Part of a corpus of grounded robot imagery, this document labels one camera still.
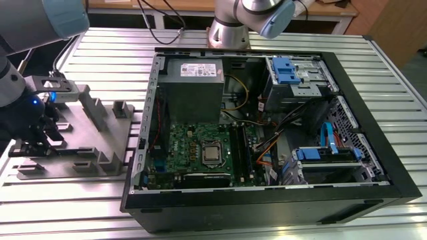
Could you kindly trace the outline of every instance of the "slotted aluminum surface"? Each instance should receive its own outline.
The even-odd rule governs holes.
[[[172,30],[158,30],[166,41]],[[1,158],[0,235],[11,239],[422,239],[427,236],[427,114],[410,86],[360,36],[282,34],[266,40],[249,35],[252,49],[334,52],[373,117],[424,197],[382,208],[341,225],[233,229],[147,234],[118,211],[125,169],[114,177],[23,180]],[[126,100],[141,110],[153,57],[158,47],[146,30],[90,28],[63,57],[69,80],[87,84],[103,104]],[[206,47],[204,31],[186,31],[170,47]],[[134,114],[134,127],[141,113]],[[135,145],[130,135],[127,147]]]

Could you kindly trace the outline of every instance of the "blue clip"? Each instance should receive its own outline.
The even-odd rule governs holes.
[[[304,160],[304,154],[302,154],[302,151],[301,150],[296,150],[296,160]]]
[[[336,149],[336,145],[334,145],[332,124],[329,122],[324,122],[321,125],[320,145],[329,146],[329,148],[332,150],[332,154],[338,153],[338,150]]]
[[[288,168],[289,168],[289,162],[286,162],[285,165],[281,168],[281,175],[285,174]]]
[[[272,58],[272,68],[278,84],[300,84],[301,79],[294,74],[294,66],[286,57]]]
[[[314,149],[314,148],[300,148],[298,150],[304,154],[304,158],[306,160],[320,160],[320,154],[318,154],[317,149]]]
[[[354,159],[360,160],[360,159],[361,159],[360,149],[354,147],[354,148],[352,149],[352,153],[353,153]]]

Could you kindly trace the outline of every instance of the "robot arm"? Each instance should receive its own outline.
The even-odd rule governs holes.
[[[212,48],[244,49],[248,28],[273,39],[286,28],[294,12],[292,0],[216,0],[214,20],[208,33]]]
[[[0,0],[0,6],[0,141],[19,140],[14,149],[45,156],[47,137],[59,141],[61,135],[53,101],[37,94],[70,92],[73,83],[59,77],[23,78],[5,56],[85,32],[87,15],[81,0]],[[46,82],[55,86],[46,88]]]

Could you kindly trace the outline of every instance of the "floor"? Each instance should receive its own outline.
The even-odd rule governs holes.
[[[427,99],[427,57],[422,56],[422,52],[416,53],[400,71],[421,97]]]

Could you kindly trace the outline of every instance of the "white label sticker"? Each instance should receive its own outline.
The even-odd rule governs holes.
[[[214,64],[185,63],[180,65],[181,77],[216,77]]]
[[[304,71],[300,71],[300,72],[297,72],[297,76],[298,76],[300,78],[308,78],[308,73],[304,72]]]
[[[273,180],[277,180],[277,173],[273,169],[269,169],[269,176],[273,178]]]
[[[262,102],[257,103],[257,111],[260,111],[260,112],[264,111],[264,103]]]

